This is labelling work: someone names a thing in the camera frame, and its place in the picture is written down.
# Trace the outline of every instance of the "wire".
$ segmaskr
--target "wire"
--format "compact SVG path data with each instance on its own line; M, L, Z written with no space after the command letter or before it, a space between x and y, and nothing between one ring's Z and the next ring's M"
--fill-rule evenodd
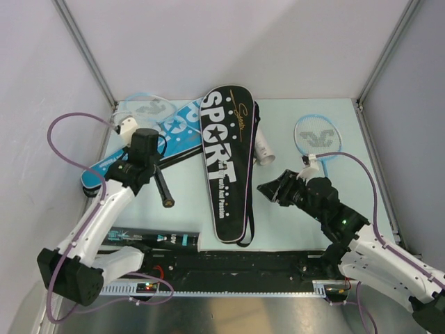
M357 306L359 307L359 312L360 312L360 320L362 320L362 324L364 327L364 330L366 331L366 334L371 334L371 332L368 330L368 327L366 326L366 322L364 320L364 306L362 305L361 301L360 301L360 287L362 286L362 282L358 282L357 284L357 292L355 293L355 295L357 296Z
M77 313L77 314L80 314L80 315L84 315L85 313L96 312L98 310L101 310L102 308L105 308L108 305L111 305L111 304L114 304L114 303L118 303L120 301L130 301L130 302L135 303L137 306L139 306L140 304L143 304L143 305L159 305L159 304L167 303L171 298L173 298L173 295L175 294L175 290L173 289L173 286L169 282L163 280L162 278L157 278L157 277L154 277L154 276L145 275L144 273L128 273L127 275L138 276L138 277L142 277L142 278L148 278L150 280L156 280L156 281L158 281L160 283L163 283L164 285L166 285L168 287L168 289L170 289L170 294L168 296L166 296L166 298L163 299L162 301L141 301L140 299L133 298L133 297L121 297L121 298L113 299L112 301L109 301L108 303L105 303L103 305L97 306L96 308L91 308L89 310L74 311L74 312Z
M329 303L329 305L331 306L342 306L342 305L354 305L354 306L359 306L359 295L357 295L357 302L354 301L339 301L339 302L331 302L331 300L329 300L328 297L325 298L325 300ZM360 304L359 306L359 312L360 312L360 319L362 320L362 324L363 327L365 328L366 334L370 334L370 332L368 331L367 327L364 324L364 314L366 314L369 318L369 320L371 320L371 323L373 325L373 329L374 329L374 334L378 334L378 329L377 329L377 324L375 322L375 319L373 318L372 314L369 312L369 310L363 306L362 304Z
M52 322L53 324L61 324L62 322L64 322L77 308L77 304L73 306L73 308L62 318L60 319L56 319L53 316L52 313L52 305L51 305L51 299L52 299L52 294L53 294L53 290L54 290L54 285L56 284L56 279L57 276L60 272L60 269L62 268L62 265L64 263L64 261L66 260L68 254L70 253L70 251L73 249L73 243L76 242L79 237L82 235L83 231L88 227L88 225L90 224L92 218L95 216L95 214L99 211L99 208L101 207L101 202L105 199L106 196L106 181L104 179L104 177L102 175L100 175L97 171L95 171L94 169L88 167L88 166L84 166L82 164L78 164L77 162L67 158L65 155L63 155L54 145L53 141L52 141L52 132L54 127L56 126L57 123L59 123L61 120L68 118L68 117L73 117L73 116L83 116L83 117L88 117L88 118L92 118L95 119L103 124L105 124L107 127L110 127L111 129L114 129L114 125L103 120L100 117L97 117L95 115L89 114L89 113L66 113L65 115L61 115L59 117L57 117L55 120L53 120L51 122L51 124L48 127L48 131L47 131L47 141L49 144L49 147L54 151L54 153L56 153L56 155L61 158L63 161L66 161L67 163L82 168L84 170L87 170L88 172L96 175L101 182L102 185L102 192L100 192L100 198L97 201L97 204L94 206L94 208L92 209L90 215L87 217L87 219L85 220L85 222L82 224L82 226L79 228L79 230L77 231L77 233L73 236L72 241L70 242L70 244L67 246L67 248L65 249L65 251L63 252L62 256L60 257L59 261L57 262L56 267L54 268L54 272L51 276L51 279L49 280L49 285L48 285L48 293L47 293L47 300L46 300L46 304L47 304L47 309L46 309L46 313L47 313L47 317L50 320L50 322ZM135 276L140 276L140 277L148 277L148 275L143 275L140 273L131 273L131 275L135 275ZM162 282L163 284L167 285L171 291L171 294L163 301L161 301L162 303L165 303L166 301L170 300L173 296L173 287L167 283L166 281L163 281L159 278L154 278L159 280L160 282ZM156 305L159 304L161 302L157 302L157 303L150 303L147 305Z
M416 270L420 271L424 276L426 276L426 278L428 280L436 283L443 290L445 290L445 284L444 283L442 283L436 277L433 277L433 275L431 273L426 271L424 268L419 266L417 263L415 263L414 261L412 261L408 257L404 256L404 254L402 254L401 252L396 250L394 247L392 247L391 245L387 245L387 243L384 241L384 239L380 235L380 231L379 231L378 225L377 225L377 187L375 186L375 182L374 182L374 179L373 179L373 177L371 175L371 172L369 172L369 169L365 166L365 164L360 159L358 159L357 157L353 156L352 154L345 153L345 152L329 152L329 153L318 154L318 155L316 155L316 158L323 158L323 157L328 157L328 156L331 156L331 155L343 155L345 157L348 157L348 158L354 160L355 162L357 162L364 169L364 171L368 175L369 181L371 182L371 186L373 188L373 197L374 197L373 231L374 231L375 238L380 242L380 244L382 246L386 247L388 249L388 251L393 253L395 256L399 257L404 262L408 263L411 267L413 267Z
M161 278L164 278L164 270L161 268L161 266L157 265L153 267L153 269L159 270L159 272L161 273Z
M159 136L164 140L164 148L162 149L161 153L161 158L163 158L165 151L167 150L167 139L162 134L159 134Z

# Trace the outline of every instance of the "table surface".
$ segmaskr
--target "table surface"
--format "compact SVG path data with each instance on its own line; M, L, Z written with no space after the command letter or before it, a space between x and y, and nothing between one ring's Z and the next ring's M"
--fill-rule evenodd
M275 152L276 160L268 166L255 165L252 187L274 180L285 169L302 169L301 154L296 149L293 130L297 121L311 113L328 117L339 129L343 151L361 159L372 170L371 161L349 99L317 100L258 100L260 127ZM130 101L125 109L140 108L149 102ZM178 107L188 101L173 101ZM118 135L112 134L106 154L122 146ZM347 157L336 157L327 162L332 185L338 189L340 200L372 218L373 194L371 184L361 167ZM145 228L174 232L199 232L200 250L233 251L289 251L326 249L329 240L313 218L296 207L280 207L270 203L257 190L253 191L255 238L247 248L219 242L213 230L211 207L202 154L191 157L163 171L176 204L171 209L162 207L154 182L145 185L136 199L121 213L115 226ZM378 225L381 233L394 240L382 198L378 197Z
M95 308L115 297L100 297ZM355 301L351 290L349 301ZM411 314L383 294L363 287L362 303L373 315L379 333L425 334ZM59 315L71 304L64 302ZM187 298L156 306L123 301L84 315L70 317L57 334L361 334L356 306L329 306L316 298Z

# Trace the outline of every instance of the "white robotic arm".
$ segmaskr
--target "white robotic arm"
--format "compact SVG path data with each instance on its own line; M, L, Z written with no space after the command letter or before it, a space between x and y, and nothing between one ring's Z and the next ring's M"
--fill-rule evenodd
M375 226L340 202L328 178L307 181L315 171L313 159L305 157L307 168L301 175L286 170L276 180L258 186L258 190L271 202L297 206L321 224L332 242L322 256L329 271L386 294L432 334L445 333L445 273L375 234Z
M137 196L151 177L161 193L164 207L172 207L174 200L157 166L159 133L153 129L139 129L132 117L124 119L117 132L127 144L128 159L113 162L105 175L106 193L93 200L76 227L55 250L44 248L38 265L45 286L57 275L54 292L81 305L90 305L102 286L137 271L144 254L134 247L95 259L101 243L120 212Z

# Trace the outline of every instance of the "metal frame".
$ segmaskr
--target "metal frame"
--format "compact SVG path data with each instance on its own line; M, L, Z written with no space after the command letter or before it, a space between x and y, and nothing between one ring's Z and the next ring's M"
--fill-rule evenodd
M418 13L421 5L424 2L425 2L424 0L410 0L410 2L406 5L402 16L397 22L396 27L392 31L391 36L388 39L388 42L383 48L383 51L372 70L371 75L366 80L366 83L364 84L364 87L357 98L359 106L363 105L364 100L367 98L370 90L378 80L380 74L385 68L385 65L387 64L388 60L394 53L394 50L396 49L398 42L402 38L408 25L411 23L413 17Z
M382 163L380 161L380 158L378 156L377 149L375 148L375 141L373 140L373 136L371 134L371 131L369 129L369 124L366 120L366 115L363 109L363 106L359 106L358 102L354 102L354 109L355 113L357 115L357 120L360 126L360 129L363 134L364 142L366 145L366 149L368 150L368 155L371 160L373 170L375 173L375 176L377 178L377 184L380 189L380 193L382 195L383 204L385 206L388 218L389 218L389 224L391 225L393 236L396 244L399 246L405 248L405 242L403 241L403 238L401 237L401 232L399 228L399 224L397 222L396 213L394 209L393 200L391 199L391 195L389 193L389 188L386 182L385 174L383 173Z
M101 290L100 296L168 296L169 292L143 292L137 291L138 283L147 282L146 280L115 280L112 283L104 286ZM325 285L312 282L314 286L313 292L270 292L270 293L254 293L254 292L174 292L175 297L281 297L281 298L326 298Z
M91 71L91 74L95 78L101 91L105 95L106 100L110 104L110 107L114 109L116 106L115 98L113 97L113 94L111 93L111 90L108 87L104 75L100 71L99 66L97 65L97 62L94 56L92 55L90 48L86 44L85 38L83 37L82 32L77 26L77 23L74 20L74 17L72 16L72 13L70 12L70 9L68 8L65 0L52 0L52 2L56 7L56 10L58 11L63 23L65 23L68 31L70 32L70 35L74 40L74 43L79 48L79 51L83 59L85 60L86 65Z

